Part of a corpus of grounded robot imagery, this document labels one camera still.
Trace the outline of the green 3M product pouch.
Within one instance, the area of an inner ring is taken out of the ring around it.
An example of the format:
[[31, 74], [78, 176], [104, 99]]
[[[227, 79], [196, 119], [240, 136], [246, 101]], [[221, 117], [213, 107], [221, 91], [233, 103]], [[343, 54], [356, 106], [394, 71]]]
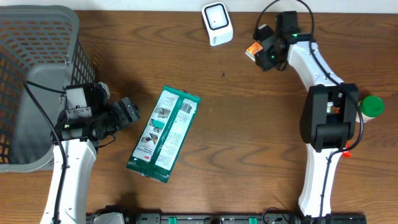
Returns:
[[164, 86], [126, 168], [167, 183], [200, 102], [199, 96]]

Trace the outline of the green lid white jar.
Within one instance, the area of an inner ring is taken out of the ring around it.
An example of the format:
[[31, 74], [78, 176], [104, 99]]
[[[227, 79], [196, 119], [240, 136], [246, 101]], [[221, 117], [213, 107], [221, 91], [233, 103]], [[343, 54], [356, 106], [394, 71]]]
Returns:
[[375, 95], [366, 96], [358, 102], [358, 106], [361, 110], [364, 123], [382, 115], [385, 109], [383, 100]]

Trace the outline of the red Nescafe stick box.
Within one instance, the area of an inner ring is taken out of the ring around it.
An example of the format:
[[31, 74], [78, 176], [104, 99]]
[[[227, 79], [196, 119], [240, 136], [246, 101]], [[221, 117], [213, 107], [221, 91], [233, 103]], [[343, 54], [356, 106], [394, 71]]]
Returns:
[[346, 146], [343, 149], [343, 152], [341, 153], [343, 157], [345, 158], [351, 158], [351, 151], [348, 150], [348, 148], [350, 147], [349, 142], [346, 142]]

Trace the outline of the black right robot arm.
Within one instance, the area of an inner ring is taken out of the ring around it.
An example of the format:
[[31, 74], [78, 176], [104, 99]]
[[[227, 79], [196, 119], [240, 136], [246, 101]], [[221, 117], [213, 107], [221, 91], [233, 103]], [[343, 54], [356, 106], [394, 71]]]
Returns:
[[263, 71], [283, 70], [289, 65], [307, 91], [300, 119], [307, 165], [298, 209], [302, 223], [326, 223], [331, 219], [331, 193], [339, 159], [351, 150], [346, 143], [355, 132], [358, 87], [335, 75], [312, 35], [302, 33], [296, 25], [272, 30], [263, 24], [255, 29], [253, 38], [261, 46], [253, 56]]

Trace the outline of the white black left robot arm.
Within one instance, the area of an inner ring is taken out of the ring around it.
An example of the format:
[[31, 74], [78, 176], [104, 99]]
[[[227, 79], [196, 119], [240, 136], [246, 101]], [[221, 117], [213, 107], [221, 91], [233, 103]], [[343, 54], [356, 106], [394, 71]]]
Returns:
[[90, 174], [99, 142], [139, 120], [128, 97], [112, 104], [104, 83], [69, 85], [52, 126], [53, 175], [42, 223], [85, 223]]

